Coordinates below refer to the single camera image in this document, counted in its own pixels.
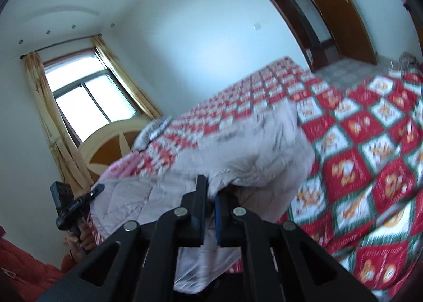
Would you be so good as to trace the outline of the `person's left hand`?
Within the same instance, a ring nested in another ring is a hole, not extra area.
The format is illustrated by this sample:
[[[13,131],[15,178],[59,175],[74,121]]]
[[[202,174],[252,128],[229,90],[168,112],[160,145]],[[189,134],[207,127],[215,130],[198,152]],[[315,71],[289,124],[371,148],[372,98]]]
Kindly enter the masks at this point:
[[[64,244],[66,244],[70,250],[71,258],[76,262],[80,263],[86,254],[96,249],[97,245],[95,242],[95,236],[88,222],[82,218],[81,223],[78,225],[80,235],[68,232],[65,236]]]

